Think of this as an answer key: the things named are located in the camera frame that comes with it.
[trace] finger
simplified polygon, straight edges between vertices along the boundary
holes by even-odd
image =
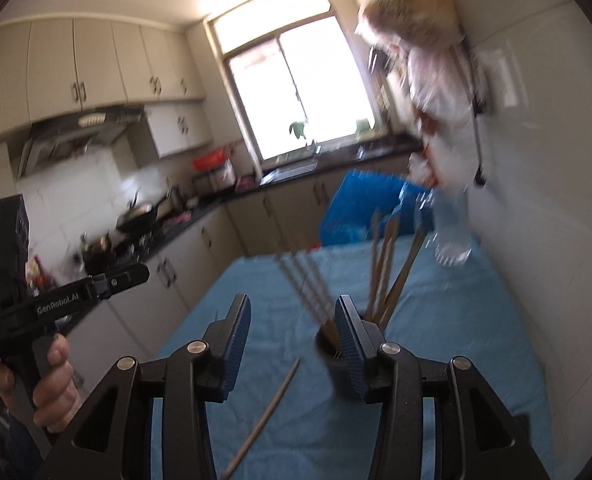
[[[47,360],[52,366],[60,366],[70,357],[70,344],[61,334],[57,334],[47,352]]]
[[[39,408],[34,413],[34,422],[39,426],[52,426],[65,417],[76,402],[78,393],[74,383],[69,386],[49,404]]]
[[[50,433],[62,433],[65,431],[65,428],[71,422],[71,419],[74,418],[78,410],[82,405],[82,400],[80,399],[80,395],[76,395],[76,400],[74,401],[73,406],[70,410],[66,413],[66,415],[61,418],[56,424],[52,424],[47,427],[47,431]]]
[[[14,374],[6,365],[0,362],[0,397],[7,403],[7,399],[14,391]]]
[[[54,368],[47,376],[41,379],[34,388],[34,405],[42,408],[55,400],[70,384],[74,376],[74,368],[65,361],[61,366]]]

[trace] window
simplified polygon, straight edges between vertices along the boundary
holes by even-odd
[[[262,160],[374,127],[328,0],[252,0],[214,31]]]

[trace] metal screw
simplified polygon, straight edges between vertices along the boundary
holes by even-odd
[[[471,361],[466,357],[455,357],[452,359],[452,363],[458,370],[469,370],[471,368]]]
[[[396,355],[400,352],[400,345],[387,342],[380,345],[380,349],[387,355]]]
[[[136,361],[134,361],[133,358],[131,358],[131,357],[123,357],[122,359],[120,359],[116,363],[116,366],[118,367],[119,370],[129,370],[135,364],[136,364]]]
[[[207,343],[204,341],[192,341],[187,345],[187,351],[190,354],[200,354],[205,352],[205,350],[207,350]]]

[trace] window frame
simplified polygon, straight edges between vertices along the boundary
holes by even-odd
[[[233,9],[230,9],[227,12],[237,9],[238,7],[243,6],[246,3],[249,3],[251,1],[253,1],[253,0],[247,0],[246,2],[240,4],[239,6],[233,7]],[[262,36],[254,38],[253,40],[250,40],[247,43],[244,43],[241,46],[238,46],[238,47],[234,48],[233,50],[228,51],[226,54],[224,54],[222,52],[222,48],[220,46],[220,41],[218,40],[218,34],[216,33],[216,29],[214,27],[214,22],[216,20],[218,20],[218,18],[220,18],[221,16],[225,15],[226,12],[214,17],[213,19],[209,20],[209,22],[208,22],[208,25],[210,28],[210,33],[212,34],[212,37],[214,38],[215,43],[218,46],[218,53],[220,54],[220,60],[222,62],[222,66],[223,66],[225,75],[227,76],[227,83],[230,86],[231,91],[233,93],[233,97],[235,100],[233,105],[238,109],[238,112],[240,113],[240,117],[242,118],[242,121],[244,122],[244,127],[246,128],[246,130],[249,133],[249,135],[248,135],[249,142],[251,142],[252,146],[254,147],[254,150],[256,152],[256,156],[260,162],[260,166],[263,171],[272,170],[272,169],[275,169],[276,167],[279,167],[279,166],[284,166],[286,164],[291,164],[292,162],[297,162],[298,160],[300,160],[300,158],[298,158],[296,156],[290,158],[289,154],[297,152],[298,150],[303,150],[303,148],[298,148],[296,150],[291,150],[290,152],[281,153],[279,155],[273,156],[272,158],[263,158],[263,155],[261,154],[261,151],[260,151],[260,147],[259,147],[258,142],[256,140],[256,135],[254,134],[254,129],[252,128],[251,122],[249,121],[249,117],[247,117],[247,111],[245,109],[243,99],[240,96],[240,93],[238,92],[238,86],[236,85],[236,80],[234,79],[234,74],[231,71],[230,60],[236,56],[239,56],[240,54],[244,54],[245,52],[247,52],[247,51],[263,44],[263,43],[266,43],[271,40],[276,40],[276,42],[279,45],[279,48],[281,49],[282,56],[285,59],[287,69],[289,70],[290,75],[292,76],[292,81],[294,81],[294,76],[292,75],[292,69],[290,68],[289,63],[287,63],[287,59],[285,58],[284,51],[282,50],[282,44],[280,41],[281,34],[284,34],[285,32],[287,32],[289,30],[293,30],[294,28],[302,27],[303,25],[309,25],[310,23],[318,22],[319,20],[324,20],[326,18],[334,18],[336,20],[336,23],[338,24],[338,27],[340,28],[340,30],[342,31],[342,33],[345,37],[345,41],[347,42],[347,45],[349,46],[349,49],[352,53],[352,57],[354,58],[354,62],[356,63],[356,65],[358,65],[359,60],[356,59],[356,54],[354,53],[354,50],[352,48],[352,43],[350,41],[350,38],[348,38],[348,35],[347,35],[345,29],[343,28],[343,26],[341,24],[341,20],[338,17],[338,13],[336,12],[336,9],[334,8],[334,4],[332,3],[331,0],[327,0],[327,1],[329,2],[329,10],[327,10],[326,12],[321,12],[320,14],[315,14],[314,16],[310,16],[308,18],[303,18],[302,20],[298,20],[297,22],[283,25],[282,27],[279,27],[279,28],[276,28],[275,30],[269,31],[269,32],[263,34]],[[372,88],[368,85],[365,85],[364,81],[363,81],[363,85],[365,87],[365,91],[367,92],[370,106],[372,107],[372,113],[374,114],[374,121],[375,121],[374,128],[377,128],[378,126],[380,126],[380,121],[379,121],[380,117],[378,114],[378,110],[374,109],[374,102],[372,102],[372,99],[370,98],[370,94],[372,93]],[[294,87],[296,88],[296,91],[298,92],[298,87],[296,86],[295,81],[294,81]],[[333,139],[328,142],[335,142],[335,141],[337,141],[337,139]]]

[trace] window pane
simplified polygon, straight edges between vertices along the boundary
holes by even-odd
[[[327,12],[327,0],[252,0],[214,21],[224,54],[263,34]]]
[[[316,142],[356,131],[356,121],[374,126],[358,67],[335,18],[281,34],[280,41],[309,120],[306,132]]]
[[[234,57],[230,68],[261,156],[272,158],[303,147],[305,141],[290,133],[290,125],[305,117],[278,42]]]

